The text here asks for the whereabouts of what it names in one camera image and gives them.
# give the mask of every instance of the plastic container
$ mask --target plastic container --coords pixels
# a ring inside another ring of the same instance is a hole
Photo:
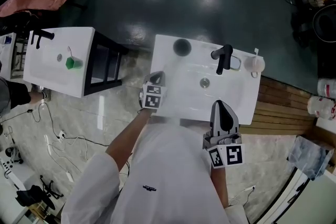
[[[244,62],[244,67],[249,72],[263,72],[265,69],[265,61],[263,57],[260,56],[247,57]]]
[[[308,101],[308,113],[326,120],[335,118],[336,104],[324,97],[312,96]]]
[[[336,80],[319,79],[317,83],[317,93],[323,97],[336,99]]]
[[[77,59],[76,57],[68,57],[65,65],[67,69],[81,68],[83,62],[82,60]]]

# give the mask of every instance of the white cable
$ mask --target white cable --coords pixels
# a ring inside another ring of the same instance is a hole
[[[51,145],[51,144],[49,144],[49,145],[51,146],[52,150],[55,152],[55,154],[56,154],[58,157],[67,159],[69,163],[71,163],[71,164],[72,164],[72,165],[73,165],[73,166],[74,166],[80,173],[82,173],[82,171],[81,171],[80,169],[78,169],[78,167],[77,167],[71,160],[69,160],[69,159],[68,159],[67,157],[65,157],[65,156],[60,156],[60,155],[58,155],[57,152],[56,152],[55,149],[54,149],[54,146]]]
[[[86,139],[85,139],[84,136],[79,135],[79,136],[76,137],[75,141],[72,144],[70,144],[70,143],[67,143],[67,144],[70,145],[70,146],[73,146],[75,144],[75,142],[77,141],[78,138],[82,138],[83,141],[85,142],[85,145],[86,145],[85,159],[88,161],[88,141],[86,141]]]
[[[236,200],[236,198],[242,194],[245,190],[243,189],[240,193],[238,193],[235,197],[232,198],[232,200]]]
[[[49,150],[48,150],[48,146],[49,145],[47,145],[47,152],[48,152],[48,155],[50,156],[50,158],[59,166],[59,167],[61,167],[62,168],[62,170],[64,170],[64,172],[66,172],[66,170],[62,167],[62,166],[60,166],[60,164],[57,162],[57,161],[55,161],[55,159],[52,157],[52,155],[49,153]]]
[[[235,204],[235,205],[239,205],[240,204],[240,202],[237,200],[237,199],[235,199],[235,198],[229,198],[230,200],[234,200],[234,201],[236,201],[237,202],[237,204]]]
[[[240,194],[242,194],[244,191],[248,191],[248,190],[252,190],[252,192],[254,192],[254,190],[256,189],[256,186],[251,186],[251,187],[248,187],[248,188],[245,188],[245,189],[243,189],[240,193],[238,193],[235,197],[233,197],[233,198],[229,198],[229,199],[231,199],[231,201],[232,200],[235,200],[235,201],[237,201],[238,203],[239,203],[239,201],[236,199]]]
[[[53,142],[51,143],[51,145],[52,145],[55,149],[57,149],[58,151],[62,151],[62,152],[65,151],[65,144],[64,144],[64,149],[63,149],[63,150],[60,150],[58,147],[55,147],[55,146],[54,146],[54,143],[60,143],[59,141],[53,141]]]

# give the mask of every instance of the green object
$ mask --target green object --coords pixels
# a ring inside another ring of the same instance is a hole
[[[81,68],[82,67],[82,61],[73,57],[68,57],[67,61],[65,63],[67,69],[72,68]]]

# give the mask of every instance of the white sleeve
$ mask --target white sleeve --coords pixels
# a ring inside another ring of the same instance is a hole
[[[230,224],[248,224],[242,205],[233,205],[224,209]]]
[[[107,153],[91,158],[62,211],[62,224],[92,224],[119,194],[119,170]]]

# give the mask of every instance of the black chair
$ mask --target black chair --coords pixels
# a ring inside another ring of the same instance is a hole
[[[47,208],[55,210],[54,203],[49,199],[48,195],[41,190],[40,187],[33,185],[30,190],[19,190],[16,192],[15,198],[21,206],[31,206],[43,201]]]
[[[51,186],[53,181],[47,185],[43,180],[42,176],[40,179],[43,184],[43,190],[35,185],[32,185],[30,190],[19,190],[16,192],[17,197],[15,198],[21,206],[31,206],[33,204],[37,204],[38,202],[43,201],[47,207],[44,210],[44,213],[47,212],[48,208],[50,207],[52,210],[55,210],[54,203],[50,200],[49,197],[53,196],[55,199],[59,199],[63,197],[63,194],[58,194],[51,190]]]

